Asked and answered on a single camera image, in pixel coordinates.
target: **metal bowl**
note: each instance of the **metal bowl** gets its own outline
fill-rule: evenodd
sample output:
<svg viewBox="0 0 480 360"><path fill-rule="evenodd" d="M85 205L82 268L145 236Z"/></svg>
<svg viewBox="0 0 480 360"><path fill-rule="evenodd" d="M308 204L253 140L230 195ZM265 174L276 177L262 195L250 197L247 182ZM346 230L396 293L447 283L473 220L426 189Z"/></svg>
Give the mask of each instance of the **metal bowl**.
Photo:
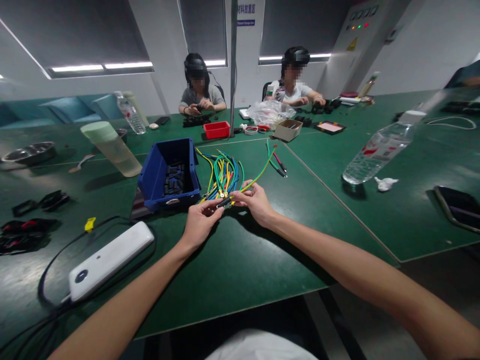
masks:
<svg viewBox="0 0 480 360"><path fill-rule="evenodd" d="M123 142L126 144L127 143L128 130L127 129L115 129L115 131L118 134L118 136L120 137L120 139L122 139Z"/></svg>
<svg viewBox="0 0 480 360"><path fill-rule="evenodd" d="M42 163L57 155L52 141L38 142L29 146L22 147L1 158L6 163L19 163L32 166Z"/></svg>

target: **connector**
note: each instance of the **connector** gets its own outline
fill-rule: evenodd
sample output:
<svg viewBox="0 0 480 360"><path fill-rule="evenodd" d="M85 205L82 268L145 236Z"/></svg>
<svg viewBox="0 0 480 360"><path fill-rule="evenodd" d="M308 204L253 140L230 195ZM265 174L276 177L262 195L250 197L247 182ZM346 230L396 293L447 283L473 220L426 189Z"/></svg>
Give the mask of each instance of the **connector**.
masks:
<svg viewBox="0 0 480 360"><path fill-rule="evenodd" d="M220 201L216 208L225 208L225 209L230 209L232 207L232 199L227 197L225 200Z"/></svg>
<svg viewBox="0 0 480 360"><path fill-rule="evenodd" d="M276 172L279 173L279 174L280 174L282 177L284 177L284 178L287 178L287 177L288 177L287 174L286 174L283 170L281 170L281 169L276 169Z"/></svg>

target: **green lid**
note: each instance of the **green lid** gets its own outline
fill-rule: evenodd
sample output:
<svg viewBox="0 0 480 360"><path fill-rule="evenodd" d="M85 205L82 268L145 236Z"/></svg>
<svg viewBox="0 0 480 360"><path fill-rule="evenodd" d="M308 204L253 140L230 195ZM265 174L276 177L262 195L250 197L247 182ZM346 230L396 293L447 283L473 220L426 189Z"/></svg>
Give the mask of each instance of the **green lid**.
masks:
<svg viewBox="0 0 480 360"><path fill-rule="evenodd" d="M108 121L93 122L84 125L80 131L94 144L111 141L119 135Z"/></svg>

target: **bottle cap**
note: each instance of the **bottle cap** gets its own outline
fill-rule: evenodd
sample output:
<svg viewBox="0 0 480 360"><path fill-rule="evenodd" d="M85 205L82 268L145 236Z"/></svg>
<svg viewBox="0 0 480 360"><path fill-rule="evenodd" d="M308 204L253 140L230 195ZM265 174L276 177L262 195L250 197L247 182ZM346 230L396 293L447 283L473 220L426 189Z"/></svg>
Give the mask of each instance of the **bottle cap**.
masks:
<svg viewBox="0 0 480 360"><path fill-rule="evenodd" d="M425 116L427 116L427 114L423 111L408 110L405 111L402 116L400 116L398 122L402 124L416 124Z"/></svg>
<svg viewBox="0 0 480 360"><path fill-rule="evenodd" d="M94 144L111 141L119 136L108 121L98 121L84 125L80 128L80 131Z"/></svg>

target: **blue plastic bin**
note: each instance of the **blue plastic bin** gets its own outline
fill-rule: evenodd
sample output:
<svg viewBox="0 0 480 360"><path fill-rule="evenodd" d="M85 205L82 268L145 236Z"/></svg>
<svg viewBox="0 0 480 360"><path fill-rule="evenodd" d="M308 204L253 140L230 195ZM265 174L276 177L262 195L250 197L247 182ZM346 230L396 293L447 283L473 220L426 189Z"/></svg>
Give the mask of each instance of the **blue plastic bin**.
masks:
<svg viewBox="0 0 480 360"><path fill-rule="evenodd" d="M184 165L183 193L164 196L167 166L178 162ZM138 187L146 208L153 213L165 208L197 203L201 189L195 172L195 165L198 163L191 137L154 143L138 176Z"/></svg>

